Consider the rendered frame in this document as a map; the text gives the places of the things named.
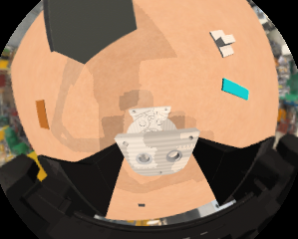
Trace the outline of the orange rectangular plate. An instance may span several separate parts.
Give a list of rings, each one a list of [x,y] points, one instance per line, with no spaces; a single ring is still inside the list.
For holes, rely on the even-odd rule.
[[[46,113],[45,113],[45,100],[37,100],[36,101],[36,107],[37,107],[37,113],[38,113],[38,120],[40,121],[40,127],[41,128],[47,128],[48,127],[48,120],[46,119]]]

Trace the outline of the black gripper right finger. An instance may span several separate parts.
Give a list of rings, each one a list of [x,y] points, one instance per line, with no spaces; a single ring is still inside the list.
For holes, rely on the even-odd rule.
[[[233,192],[248,176],[255,160],[273,148],[275,140],[276,136],[269,136],[260,142],[253,142],[252,146],[233,147],[199,137],[192,154],[219,206],[235,200],[232,198]]]

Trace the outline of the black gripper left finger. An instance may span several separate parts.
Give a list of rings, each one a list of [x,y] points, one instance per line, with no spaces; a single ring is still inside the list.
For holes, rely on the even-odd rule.
[[[124,158],[116,143],[77,162],[52,158],[45,154],[37,155],[38,163],[44,167],[46,175],[70,184],[77,195],[100,216],[108,214]]]

